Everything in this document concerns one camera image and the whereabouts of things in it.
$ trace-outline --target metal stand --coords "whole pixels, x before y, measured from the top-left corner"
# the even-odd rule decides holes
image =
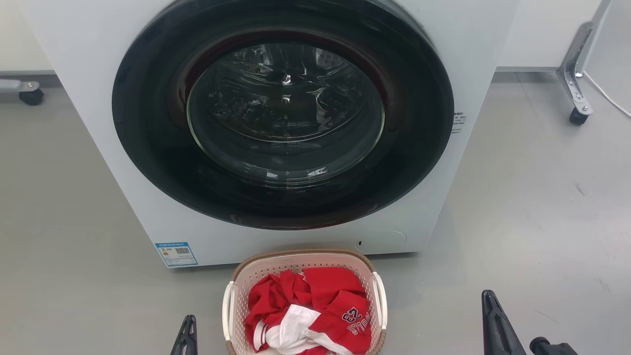
[[[0,93],[3,92],[17,92],[20,100],[30,106],[37,106],[44,100],[44,93],[36,81],[0,79]]]
[[[582,73],[576,72],[576,65],[579,60],[579,56],[585,47],[585,43],[590,38],[593,30],[594,23],[591,21],[583,23],[579,27],[579,31],[576,33],[561,67],[557,70],[557,75],[561,79],[561,83],[563,84],[565,91],[567,91],[568,95],[570,95],[575,106],[570,115],[570,122],[578,126],[585,123],[589,115],[594,113],[591,105],[587,102],[587,99],[585,99],[585,96],[581,92],[579,84],[576,82],[576,77],[582,76]]]
[[[576,78],[583,76],[583,70],[592,53],[592,46],[598,38],[598,32],[602,27],[601,24],[607,16],[612,2],[613,0],[602,0],[592,20],[583,23],[579,27],[579,31],[576,33],[574,41],[572,41],[572,45],[565,55],[563,64],[557,70],[557,75],[575,106],[570,115],[570,122],[579,126],[585,123],[587,117],[594,112],[585,96],[583,96]]]

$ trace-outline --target white cable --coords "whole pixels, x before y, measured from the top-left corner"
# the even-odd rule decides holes
[[[609,97],[609,95],[607,95],[604,92],[603,88],[598,86],[598,84],[594,81],[594,79],[592,79],[591,76],[589,76],[587,71],[584,71],[583,74],[585,74],[585,77],[587,77],[589,82],[592,83],[592,85],[594,85],[598,89],[598,91],[600,91],[601,94],[603,94],[603,96],[607,99],[607,101],[611,102],[611,104],[614,105],[618,110],[622,111],[622,113],[624,113],[629,118],[631,118],[631,114],[627,110],[623,109],[622,106],[618,105],[614,100],[612,100],[611,97]]]

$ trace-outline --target sticker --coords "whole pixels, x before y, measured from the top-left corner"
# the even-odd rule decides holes
[[[168,267],[197,265],[189,243],[156,243]]]
[[[466,120],[467,116],[465,116],[463,112],[454,112],[454,126],[451,129],[451,134],[460,133],[463,130],[462,125]]]

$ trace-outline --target white wall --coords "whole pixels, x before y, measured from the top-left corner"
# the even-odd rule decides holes
[[[52,72],[16,0],[0,0],[0,73]]]
[[[559,67],[579,26],[592,20],[600,2],[522,0],[497,66]]]

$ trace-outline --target laundry basket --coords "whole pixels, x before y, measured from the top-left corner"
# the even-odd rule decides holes
[[[223,295],[223,336],[230,355],[251,355],[254,350],[245,338],[244,319],[249,314],[247,298],[252,286],[268,274],[281,271],[301,272],[310,267],[343,267],[357,275],[370,301],[372,340],[367,355],[376,355],[386,340],[388,310],[381,277],[370,260],[350,250],[312,249],[260,254],[237,267]]]

